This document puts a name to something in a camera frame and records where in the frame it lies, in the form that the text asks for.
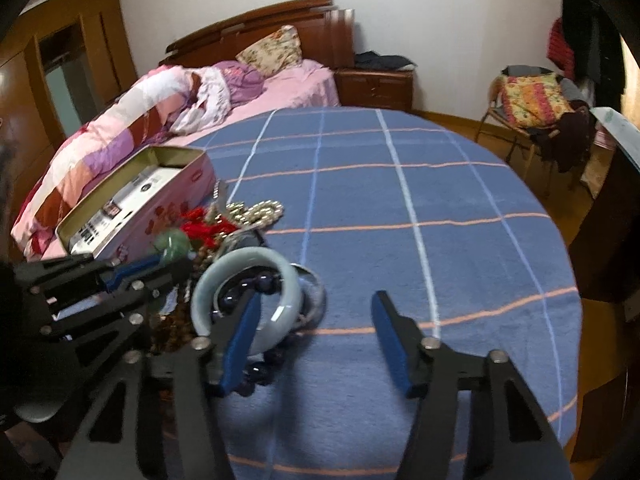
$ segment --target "wooden nightstand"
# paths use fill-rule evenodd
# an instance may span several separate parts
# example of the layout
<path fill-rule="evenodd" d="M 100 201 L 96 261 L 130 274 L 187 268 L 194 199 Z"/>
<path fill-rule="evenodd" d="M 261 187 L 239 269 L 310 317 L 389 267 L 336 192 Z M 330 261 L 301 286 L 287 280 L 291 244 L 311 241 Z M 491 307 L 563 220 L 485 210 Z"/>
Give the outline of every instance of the wooden nightstand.
<path fill-rule="evenodd" d="M 414 100 L 414 71 L 340 68 L 334 73 L 343 106 L 390 108 L 410 112 Z"/>

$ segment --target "wooden wardrobe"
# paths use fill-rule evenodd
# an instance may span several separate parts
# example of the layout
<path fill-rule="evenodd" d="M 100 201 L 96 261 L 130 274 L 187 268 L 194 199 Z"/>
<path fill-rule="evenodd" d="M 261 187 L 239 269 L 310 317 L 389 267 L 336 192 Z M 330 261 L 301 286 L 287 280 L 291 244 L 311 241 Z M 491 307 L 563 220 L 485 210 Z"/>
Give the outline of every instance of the wooden wardrobe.
<path fill-rule="evenodd" d="M 48 0 L 20 15 L 0 43 L 0 139 L 17 145 L 10 225 L 69 134 L 46 80 L 57 48 L 82 50 L 98 113 L 137 79 L 120 0 Z M 22 256 L 13 240 L 9 254 Z"/>

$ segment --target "floral cushion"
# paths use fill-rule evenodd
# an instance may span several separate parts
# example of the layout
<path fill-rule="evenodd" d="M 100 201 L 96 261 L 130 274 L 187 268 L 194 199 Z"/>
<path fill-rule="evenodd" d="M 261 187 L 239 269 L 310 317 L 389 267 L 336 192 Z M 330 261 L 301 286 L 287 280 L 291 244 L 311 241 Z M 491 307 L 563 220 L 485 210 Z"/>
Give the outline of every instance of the floral cushion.
<path fill-rule="evenodd" d="M 298 65 L 302 62 L 298 31 L 293 25 L 283 25 L 273 34 L 248 46 L 236 59 L 254 67 L 264 77 L 271 77 L 283 68 Z"/>
<path fill-rule="evenodd" d="M 500 96 L 508 121 L 521 128 L 552 126 L 564 113 L 573 112 L 554 73 L 504 76 Z"/>

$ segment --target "blue plaid blanket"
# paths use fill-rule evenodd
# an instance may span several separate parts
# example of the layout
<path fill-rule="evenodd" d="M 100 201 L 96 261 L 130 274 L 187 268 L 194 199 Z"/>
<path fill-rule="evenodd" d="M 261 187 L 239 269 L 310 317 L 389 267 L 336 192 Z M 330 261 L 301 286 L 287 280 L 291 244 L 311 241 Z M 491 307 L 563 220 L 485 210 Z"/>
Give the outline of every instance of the blue plaid blanket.
<path fill-rule="evenodd" d="M 364 108 L 278 110 L 192 146 L 233 200 L 284 204 L 268 242 L 328 294 L 276 382 L 222 402 L 240 480 L 393 477 L 416 404 L 394 389 L 372 328 L 380 289 L 456 350 L 506 350 L 561 442 L 571 437 L 580 299 L 558 230 L 503 161 L 421 118 Z M 459 412 L 451 478 L 462 476 L 468 396 Z"/>

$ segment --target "pink box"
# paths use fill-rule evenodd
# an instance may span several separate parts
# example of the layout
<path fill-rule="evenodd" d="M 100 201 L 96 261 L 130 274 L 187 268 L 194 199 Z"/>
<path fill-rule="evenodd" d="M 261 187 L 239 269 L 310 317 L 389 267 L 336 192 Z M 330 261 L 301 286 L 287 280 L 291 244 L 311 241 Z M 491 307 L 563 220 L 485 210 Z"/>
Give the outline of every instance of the pink box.
<path fill-rule="evenodd" d="M 137 260 L 153 251 L 158 234 L 180 225 L 180 215 L 210 196 L 215 182 L 202 150 L 149 146 L 85 196 L 60 222 L 56 235 L 69 254 L 91 252 L 95 258 L 123 263 Z"/>

